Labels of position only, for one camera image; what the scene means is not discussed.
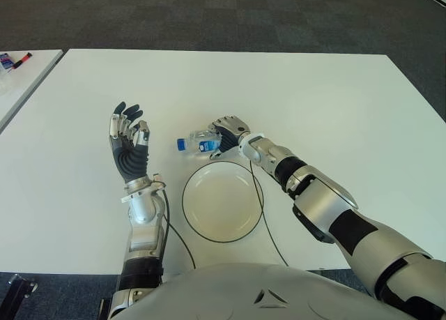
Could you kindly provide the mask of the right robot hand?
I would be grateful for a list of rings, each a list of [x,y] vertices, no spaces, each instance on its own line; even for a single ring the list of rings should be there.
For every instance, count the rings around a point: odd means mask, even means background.
[[[211,153],[211,160],[237,147],[243,137],[251,133],[249,126],[237,116],[223,116],[218,118],[211,123],[210,128],[220,135],[220,146]]]

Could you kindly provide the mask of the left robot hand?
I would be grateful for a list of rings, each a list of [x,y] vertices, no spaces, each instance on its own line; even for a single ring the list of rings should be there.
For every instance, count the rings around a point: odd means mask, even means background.
[[[127,107],[125,102],[121,102],[110,118],[111,151],[116,168],[125,183],[147,176],[150,130],[144,120],[132,125],[143,113],[139,105]]]

